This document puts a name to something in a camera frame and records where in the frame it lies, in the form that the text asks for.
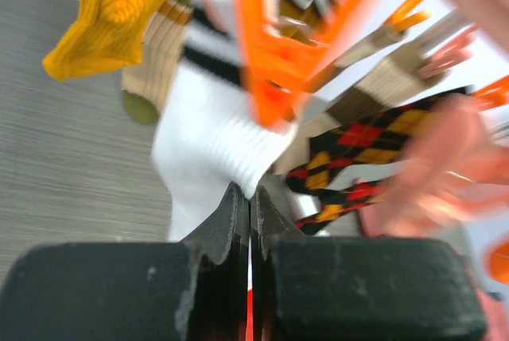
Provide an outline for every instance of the olive green sock toe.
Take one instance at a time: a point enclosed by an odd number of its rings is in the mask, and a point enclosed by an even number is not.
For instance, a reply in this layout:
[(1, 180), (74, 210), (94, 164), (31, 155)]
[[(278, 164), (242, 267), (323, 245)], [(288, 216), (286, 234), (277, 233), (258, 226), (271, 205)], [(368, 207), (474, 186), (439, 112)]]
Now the olive green sock toe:
[(127, 114), (138, 124), (152, 125), (159, 120), (156, 107), (140, 95), (122, 91), (122, 102)]

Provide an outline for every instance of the white sock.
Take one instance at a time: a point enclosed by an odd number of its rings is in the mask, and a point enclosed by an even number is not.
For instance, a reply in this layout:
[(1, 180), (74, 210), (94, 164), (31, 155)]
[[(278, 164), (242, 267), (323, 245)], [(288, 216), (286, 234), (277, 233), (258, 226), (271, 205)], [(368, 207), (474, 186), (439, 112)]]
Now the white sock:
[(261, 127), (249, 94), (182, 61), (152, 152), (173, 198), (168, 240), (179, 241), (199, 226), (231, 182), (250, 199), (295, 131), (295, 124), (284, 133)]

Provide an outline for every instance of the black clip jaw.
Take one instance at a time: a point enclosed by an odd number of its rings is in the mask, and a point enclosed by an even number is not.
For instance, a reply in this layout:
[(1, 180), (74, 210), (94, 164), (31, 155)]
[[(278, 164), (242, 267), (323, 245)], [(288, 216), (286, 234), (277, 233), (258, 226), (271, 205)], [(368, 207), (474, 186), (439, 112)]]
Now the black clip jaw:
[(1, 341), (243, 341), (249, 241), (254, 341), (480, 341), (487, 321), (443, 242), (314, 238), (265, 189), (231, 185), (180, 243), (77, 243), (21, 256)]

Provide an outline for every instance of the orange hanger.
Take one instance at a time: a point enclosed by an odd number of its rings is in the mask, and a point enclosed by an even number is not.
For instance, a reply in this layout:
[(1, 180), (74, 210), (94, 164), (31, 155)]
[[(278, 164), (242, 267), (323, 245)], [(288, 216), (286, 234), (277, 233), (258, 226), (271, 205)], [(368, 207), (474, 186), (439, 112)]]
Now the orange hanger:
[(509, 284), (509, 238), (487, 252), (485, 263), (493, 280)]
[(330, 24), (311, 38), (319, 45), (270, 35), (262, 1), (236, 0), (239, 44), (247, 60), (242, 79), (260, 124), (273, 126), (317, 83), (314, 76), (347, 49), (359, 16), (364, 17), (373, 1), (343, 0)]
[(475, 92), (474, 96), (485, 101), (485, 110), (509, 104), (509, 75)]
[(431, 56), (429, 63), (417, 70), (417, 75), (422, 79), (428, 79), (431, 76), (435, 76), (470, 59), (472, 53), (467, 47), (474, 41), (472, 33), (476, 30), (476, 25), (466, 29), (463, 33), (436, 51)]
[(408, 16), (419, 3), (424, 0), (405, 0), (400, 7), (396, 9), (384, 22), (385, 25), (392, 25), (397, 33), (409, 29), (419, 23), (422, 23), (431, 16), (430, 11), (419, 11), (418, 13)]

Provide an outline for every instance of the gray floor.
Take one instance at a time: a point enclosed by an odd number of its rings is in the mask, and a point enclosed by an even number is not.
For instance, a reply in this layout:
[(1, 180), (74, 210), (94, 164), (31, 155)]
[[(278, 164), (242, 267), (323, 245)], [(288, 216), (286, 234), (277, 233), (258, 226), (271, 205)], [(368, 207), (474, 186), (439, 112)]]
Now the gray floor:
[(167, 231), (154, 127), (124, 113), (119, 74), (60, 83), (41, 65), (77, 10), (73, 0), (0, 0), (0, 282), (38, 243)]

